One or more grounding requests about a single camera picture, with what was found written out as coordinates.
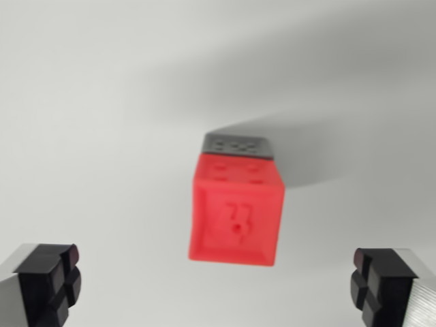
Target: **black rubber pad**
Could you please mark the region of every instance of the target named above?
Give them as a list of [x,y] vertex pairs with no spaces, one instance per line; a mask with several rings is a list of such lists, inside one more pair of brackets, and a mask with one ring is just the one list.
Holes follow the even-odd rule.
[[81,276],[75,245],[38,245],[16,269],[29,327],[62,327],[76,304]]
[[401,327],[416,274],[393,249],[357,249],[354,305],[368,327]]

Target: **red cube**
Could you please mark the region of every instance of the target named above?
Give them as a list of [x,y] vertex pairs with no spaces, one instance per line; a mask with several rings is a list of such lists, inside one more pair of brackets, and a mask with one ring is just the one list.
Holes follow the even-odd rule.
[[189,257],[273,266],[285,194],[274,161],[204,152],[193,181]]

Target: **gray surface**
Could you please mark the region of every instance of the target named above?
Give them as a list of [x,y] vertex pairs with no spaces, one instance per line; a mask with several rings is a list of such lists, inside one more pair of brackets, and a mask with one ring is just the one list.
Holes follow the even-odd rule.
[[[65,327],[362,326],[357,247],[436,271],[435,5],[0,1],[0,258],[78,245]],[[277,264],[190,262],[204,133],[254,119]]]
[[202,152],[215,155],[274,159],[273,150],[267,139],[241,135],[207,133],[204,137]]

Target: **gray block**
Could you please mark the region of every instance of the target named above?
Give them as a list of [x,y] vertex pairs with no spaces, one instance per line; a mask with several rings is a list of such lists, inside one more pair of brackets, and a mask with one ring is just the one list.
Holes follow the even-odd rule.
[[266,138],[209,133],[204,137],[203,153],[273,160]]

